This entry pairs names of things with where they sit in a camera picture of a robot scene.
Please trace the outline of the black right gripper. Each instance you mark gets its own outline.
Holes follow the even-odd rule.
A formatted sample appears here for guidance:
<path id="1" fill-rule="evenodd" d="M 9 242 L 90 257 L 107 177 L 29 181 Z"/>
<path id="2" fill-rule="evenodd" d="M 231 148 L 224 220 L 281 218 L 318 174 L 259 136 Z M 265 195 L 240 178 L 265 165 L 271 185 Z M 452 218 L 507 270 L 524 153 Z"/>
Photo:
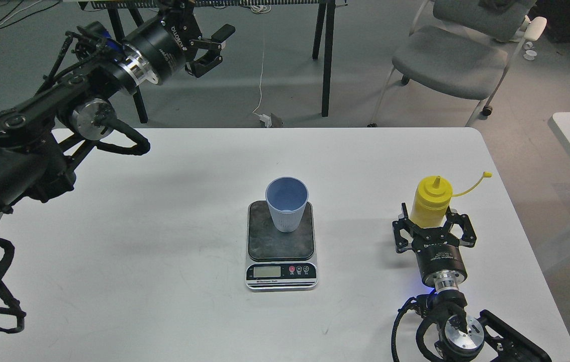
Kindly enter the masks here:
<path id="1" fill-rule="evenodd" d="M 412 222 L 405 203 L 401 208 L 401 215 L 392 224 L 395 251 L 415 252 L 423 284 L 435 287 L 437 275 L 441 273 L 451 273 L 456 284 L 464 282 L 468 273 L 459 246 L 472 248 L 478 240 L 469 215 L 448 209 L 444 229 L 422 229 Z M 455 225 L 461 231 L 460 237 L 452 233 Z"/>

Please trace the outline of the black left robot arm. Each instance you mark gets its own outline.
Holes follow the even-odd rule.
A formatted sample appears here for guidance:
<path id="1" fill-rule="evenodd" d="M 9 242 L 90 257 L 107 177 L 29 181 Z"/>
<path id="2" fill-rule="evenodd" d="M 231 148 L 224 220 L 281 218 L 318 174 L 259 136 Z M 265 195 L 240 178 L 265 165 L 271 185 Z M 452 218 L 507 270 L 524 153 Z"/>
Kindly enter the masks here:
<path id="1" fill-rule="evenodd" d="M 140 84 L 161 84 L 181 68 L 205 75 L 223 58 L 235 28 L 225 24 L 204 37 L 195 1 L 156 1 L 158 13 L 148 21 L 134 16 L 138 27 L 115 36 L 100 22 L 66 33 L 50 73 L 33 97 L 0 112 L 0 215 L 13 212 L 19 200 L 42 203 L 71 192 L 74 173 L 92 149 L 140 156 L 150 142 L 117 117 L 110 97 L 125 91 L 134 97 L 140 122 L 145 109 Z M 0 332 L 24 330 L 26 313 L 3 277 L 14 259 L 11 241 L 0 238 L 0 315 L 16 325 Z"/>

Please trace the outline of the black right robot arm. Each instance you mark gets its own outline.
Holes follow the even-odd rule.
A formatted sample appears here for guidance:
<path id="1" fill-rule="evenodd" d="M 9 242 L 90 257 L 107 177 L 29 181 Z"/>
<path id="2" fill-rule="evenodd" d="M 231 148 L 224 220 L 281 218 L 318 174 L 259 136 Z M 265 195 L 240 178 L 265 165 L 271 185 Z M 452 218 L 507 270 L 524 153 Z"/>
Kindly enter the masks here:
<path id="1" fill-rule="evenodd" d="M 477 236 L 468 215 L 447 209 L 445 216 L 443 225 L 423 228 L 402 204 L 402 214 L 392 224 L 396 252 L 414 252 L 421 281 L 431 288 L 398 309 L 391 332 L 392 360 L 399 360 L 396 335 L 401 319 L 414 311 L 421 317 L 415 341 L 426 360 L 471 361 L 488 345 L 496 361 L 550 361 L 547 352 L 490 311 L 481 311 L 478 318 L 465 311 L 468 303 L 459 286 L 468 273 L 459 249 L 472 248 Z"/>

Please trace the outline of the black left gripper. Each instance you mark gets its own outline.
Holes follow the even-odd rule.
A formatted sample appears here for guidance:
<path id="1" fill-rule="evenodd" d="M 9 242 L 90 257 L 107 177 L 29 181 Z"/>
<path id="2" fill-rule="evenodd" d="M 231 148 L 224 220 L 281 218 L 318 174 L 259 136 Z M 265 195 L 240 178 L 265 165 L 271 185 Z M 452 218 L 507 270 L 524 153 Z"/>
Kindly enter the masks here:
<path id="1" fill-rule="evenodd" d="M 225 42 L 235 27 L 225 24 L 211 38 L 198 39 L 195 1 L 157 1 L 158 16 L 124 37 L 124 43 L 139 51 L 160 85 L 187 63 L 187 73 L 196 78 L 218 66 Z M 195 59 L 198 50 L 205 54 Z"/>

